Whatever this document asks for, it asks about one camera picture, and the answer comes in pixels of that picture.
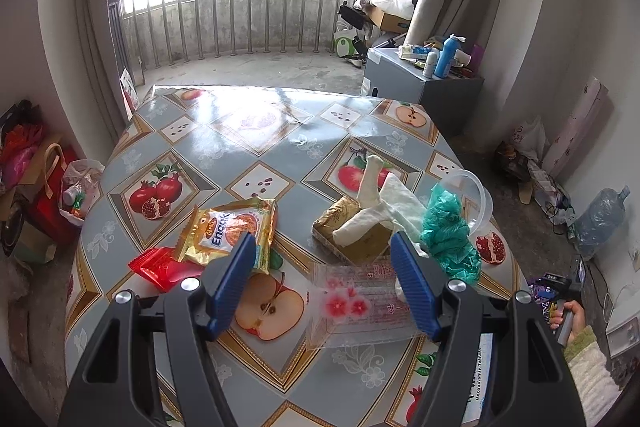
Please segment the right hand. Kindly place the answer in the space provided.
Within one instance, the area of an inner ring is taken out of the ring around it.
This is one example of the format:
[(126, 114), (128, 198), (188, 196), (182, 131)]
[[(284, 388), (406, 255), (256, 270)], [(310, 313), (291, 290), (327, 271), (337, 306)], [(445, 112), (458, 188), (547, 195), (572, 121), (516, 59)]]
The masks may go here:
[(586, 328), (585, 310), (576, 300), (563, 301), (550, 311), (549, 325), (563, 347)]

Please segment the right forearm knit sleeve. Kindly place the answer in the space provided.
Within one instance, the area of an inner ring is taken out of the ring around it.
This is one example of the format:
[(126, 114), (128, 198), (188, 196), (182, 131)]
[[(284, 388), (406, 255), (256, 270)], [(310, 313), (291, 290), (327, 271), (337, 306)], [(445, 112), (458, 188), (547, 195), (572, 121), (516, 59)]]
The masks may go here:
[(582, 403), (586, 425), (595, 426), (612, 409), (622, 393), (620, 387), (606, 368), (606, 356), (590, 326), (568, 340), (563, 353)]

